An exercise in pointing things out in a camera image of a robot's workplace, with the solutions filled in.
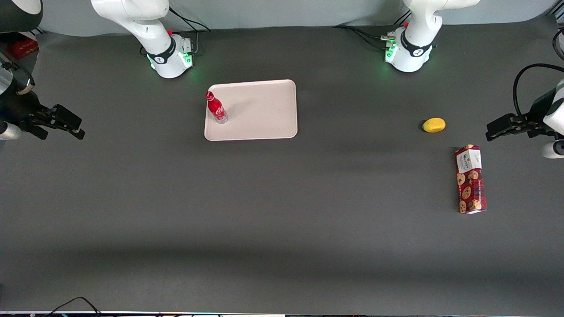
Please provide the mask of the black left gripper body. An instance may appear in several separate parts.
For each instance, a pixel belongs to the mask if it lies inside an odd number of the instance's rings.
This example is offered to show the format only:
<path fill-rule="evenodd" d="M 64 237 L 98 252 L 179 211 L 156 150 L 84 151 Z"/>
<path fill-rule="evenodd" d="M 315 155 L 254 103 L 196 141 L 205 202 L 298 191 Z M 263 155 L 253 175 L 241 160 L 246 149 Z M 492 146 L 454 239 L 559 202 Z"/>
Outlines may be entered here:
<path fill-rule="evenodd" d="M 552 102 L 556 94 L 556 89 L 553 88 L 541 97 L 537 98 L 525 114 L 522 112 L 522 121 L 518 134 L 527 133 L 528 137 L 536 137 L 539 135 L 546 135 L 556 137 L 557 133 L 553 128 L 544 124 L 544 117 L 548 114 Z"/>

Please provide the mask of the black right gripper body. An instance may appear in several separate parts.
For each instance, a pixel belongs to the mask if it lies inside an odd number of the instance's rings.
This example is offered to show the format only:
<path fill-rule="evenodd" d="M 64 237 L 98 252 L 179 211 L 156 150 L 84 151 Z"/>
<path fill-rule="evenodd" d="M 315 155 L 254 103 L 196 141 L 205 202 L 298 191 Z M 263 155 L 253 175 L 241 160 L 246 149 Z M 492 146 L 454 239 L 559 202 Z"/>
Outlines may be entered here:
<path fill-rule="evenodd" d="M 33 135 L 34 122 L 51 121 L 52 109 L 43 106 L 36 94 L 4 92 L 0 99 L 1 139 L 18 139 L 22 133 Z"/>

